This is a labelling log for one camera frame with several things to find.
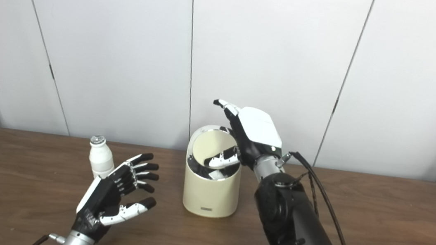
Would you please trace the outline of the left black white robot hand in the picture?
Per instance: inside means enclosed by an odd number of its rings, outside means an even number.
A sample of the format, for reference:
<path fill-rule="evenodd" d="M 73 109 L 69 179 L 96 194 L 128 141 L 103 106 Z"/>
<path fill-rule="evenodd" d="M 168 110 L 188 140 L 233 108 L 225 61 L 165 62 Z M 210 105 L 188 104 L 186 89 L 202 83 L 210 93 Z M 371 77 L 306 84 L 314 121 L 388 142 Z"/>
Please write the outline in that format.
<path fill-rule="evenodd" d="M 76 208 L 71 229 L 98 243 L 114 224 L 128 221 L 156 206 L 153 197 L 121 204 L 124 196 L 135 190 L 153 193 L 146 180 L 158 181 L 154 173 L 159 165 L 152 163 L 152 153 L 140 153 L 118 165 L 105 178 L 95 178 Z"/>

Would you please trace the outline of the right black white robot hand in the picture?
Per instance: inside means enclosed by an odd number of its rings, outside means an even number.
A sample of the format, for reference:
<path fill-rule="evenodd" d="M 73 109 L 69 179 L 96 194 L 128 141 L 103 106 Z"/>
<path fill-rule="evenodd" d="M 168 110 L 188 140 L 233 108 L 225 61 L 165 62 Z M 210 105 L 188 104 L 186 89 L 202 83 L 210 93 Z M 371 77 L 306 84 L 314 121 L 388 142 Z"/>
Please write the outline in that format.
<path fill-rule="evenodd" d="M 272 118 L 261 109 L 242 107 L 225 100 L 214 100 L 229 120 L 236 145 L 204 160 L 208 168 L 220 169 L 240 163 L 250 168 L 258 181 L 282 173 L 276 162 L 282 157 L 282 140 Z"/>

